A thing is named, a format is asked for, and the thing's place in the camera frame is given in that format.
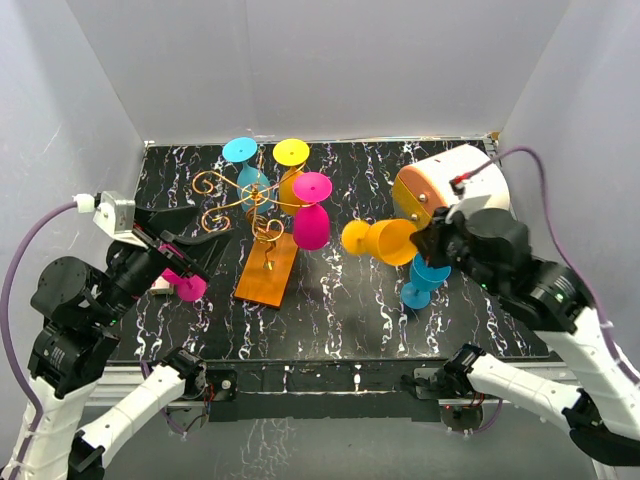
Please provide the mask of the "yellow wine glass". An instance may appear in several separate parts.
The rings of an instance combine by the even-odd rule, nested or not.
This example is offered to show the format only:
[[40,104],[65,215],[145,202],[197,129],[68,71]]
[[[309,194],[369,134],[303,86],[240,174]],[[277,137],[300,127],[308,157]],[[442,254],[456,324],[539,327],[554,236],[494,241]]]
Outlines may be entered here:
[[342,230],[341,243],[351,255],[368,254],[394,267],[410,263],[417,248],[410,240],[416,226],[406,219],[381,220],[369,224],[352,220]]
[[293,184],[303,174],[302,169],[309,155],[309,146],[297,138],[282,140],[273,149],[274,160],[286,168],[278,181],[278,205],[287,215],[294,216],[304,205],[293,192]]

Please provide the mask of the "blue wine glass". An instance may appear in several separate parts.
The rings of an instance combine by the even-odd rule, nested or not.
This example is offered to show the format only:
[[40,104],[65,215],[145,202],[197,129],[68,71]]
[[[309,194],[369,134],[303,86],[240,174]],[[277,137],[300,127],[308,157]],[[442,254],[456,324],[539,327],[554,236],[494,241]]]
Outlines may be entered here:
[[401,289],[404,305],[414,310],[427,307],[432,292],[444,284],[451,271],[449,266],[433,268],[420,254],[416,254],[410,265],[409,281]]

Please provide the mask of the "small white red box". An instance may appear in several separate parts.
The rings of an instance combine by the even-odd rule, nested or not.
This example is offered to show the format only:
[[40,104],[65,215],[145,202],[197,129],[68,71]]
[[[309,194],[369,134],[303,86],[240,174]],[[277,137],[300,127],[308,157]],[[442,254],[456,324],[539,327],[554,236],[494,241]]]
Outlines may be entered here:
[[159,277],[150,287],[151,295],[172,295],[174,286],[163,277]]

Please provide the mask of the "aluminium front rail frame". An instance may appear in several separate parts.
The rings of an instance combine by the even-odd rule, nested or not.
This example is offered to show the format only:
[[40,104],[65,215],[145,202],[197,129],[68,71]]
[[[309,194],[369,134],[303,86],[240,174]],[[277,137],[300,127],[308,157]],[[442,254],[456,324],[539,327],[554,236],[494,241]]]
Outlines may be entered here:
[[437,421],[436,397],[402,388],[401,377],[427,377],[442,360],[211,361],[214,389],[231,393],[210,419],[410,418]]

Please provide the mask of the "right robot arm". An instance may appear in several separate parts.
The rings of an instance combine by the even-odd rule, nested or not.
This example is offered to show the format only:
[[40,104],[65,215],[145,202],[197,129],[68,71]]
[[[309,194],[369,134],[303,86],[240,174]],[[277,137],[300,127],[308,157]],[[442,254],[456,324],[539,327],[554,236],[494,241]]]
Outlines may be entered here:
[[465,344],[433,382],[460,397],[484,393],[518,405],[556,425],[602,464],[638,466],[639,374],[623,366],[593,294],[574,270],[533,256],[528,227],[499,208],[470,217],[439,208],[410,240],[429,266],[457,269],[480,285],[578,381],[559,384]]

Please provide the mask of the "pink wine glass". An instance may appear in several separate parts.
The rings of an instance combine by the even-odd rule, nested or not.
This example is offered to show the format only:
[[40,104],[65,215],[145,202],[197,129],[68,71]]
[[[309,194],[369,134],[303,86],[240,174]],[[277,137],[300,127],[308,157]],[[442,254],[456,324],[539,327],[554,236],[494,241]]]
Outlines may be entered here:
[[166,282],[178,297],[186,302],[195,302],[203,297],[207,282],[197,275],[181,277],[170,269],[165,269],[160,278]]
[[300,175],[293,183],[293,193],[305,203],[294,215],[293,238],[297,246],[308,251],[323,248],[330,238],[329,216],[322,206],[333,190],[331,180],[318,172]]

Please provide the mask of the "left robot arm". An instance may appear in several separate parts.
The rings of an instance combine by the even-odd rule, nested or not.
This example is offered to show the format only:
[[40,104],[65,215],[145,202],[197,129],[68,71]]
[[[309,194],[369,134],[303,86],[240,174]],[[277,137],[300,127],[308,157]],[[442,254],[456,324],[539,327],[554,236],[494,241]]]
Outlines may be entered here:
[[82,425],[85,404],[120,339],[113,327],[164,273],[196,283],[203,294],[232,239],[230,230],[185,237],[192,206],[137,207],[119,215],[94,206],[95,223],[111,238],[106,268],[73,256],[41,273],[31,305],[43,317],[26,368],[4,346],[27,398],[5,479],[100,479],[117,451],[154,415],[206,387],[206,363],[183,348],[167,354],[146,379],[101,419]]

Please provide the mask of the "yellow wine glass front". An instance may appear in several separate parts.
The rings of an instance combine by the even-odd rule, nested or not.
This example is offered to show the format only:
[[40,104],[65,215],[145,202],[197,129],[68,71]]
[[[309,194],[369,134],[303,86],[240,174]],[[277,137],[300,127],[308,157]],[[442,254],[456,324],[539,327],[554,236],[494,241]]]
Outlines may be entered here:
[[381,220],[369,224],[352,220],[342,230],[341,243],[351,255],[368,254],[394,267],[410,263],[417,248],[410,240],[416,226],[406,219]]

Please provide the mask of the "yellow wine glass back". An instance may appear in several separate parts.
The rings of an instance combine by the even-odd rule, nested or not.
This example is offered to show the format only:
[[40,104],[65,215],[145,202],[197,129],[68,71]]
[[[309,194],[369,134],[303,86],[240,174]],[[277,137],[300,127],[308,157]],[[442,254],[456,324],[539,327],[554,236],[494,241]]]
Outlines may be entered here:
[[273,149],[274,160],[286,168],[278,181],[278,205],[287,215],[294,216],[304,205],[293,192],[293,184],[303,174],[302,169],[309,155],[309,146],[297,138],[282,140]]

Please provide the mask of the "white round drawer cabinet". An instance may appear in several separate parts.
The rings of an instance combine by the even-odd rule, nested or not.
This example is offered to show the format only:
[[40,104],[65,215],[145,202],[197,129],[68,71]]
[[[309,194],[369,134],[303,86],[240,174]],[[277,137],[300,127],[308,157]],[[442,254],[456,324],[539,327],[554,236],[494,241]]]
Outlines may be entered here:
[[[489,160],[480,149],[465,144],[402,167],[392,186],[395,214],[419,229],[426,227],[436,208],[457,201],[460,194],[454,192],[451,181]],[[495,164],[487,168],[500,170]]]

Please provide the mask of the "teal wine glass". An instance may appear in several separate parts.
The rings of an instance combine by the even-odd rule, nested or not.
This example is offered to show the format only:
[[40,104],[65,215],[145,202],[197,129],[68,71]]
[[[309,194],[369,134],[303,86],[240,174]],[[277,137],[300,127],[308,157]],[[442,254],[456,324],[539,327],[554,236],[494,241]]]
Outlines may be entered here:
[[252,189],[266,190],[271,186],[266,175],[250,162],[256,158],[258,144],[250,137],[237,137],[226,143],[222,149],[223,158],[232,164],[240,164],[241,170],[237,176],[237,195],[243,200],[241,206],[245,212],[256,205],[251,197]]

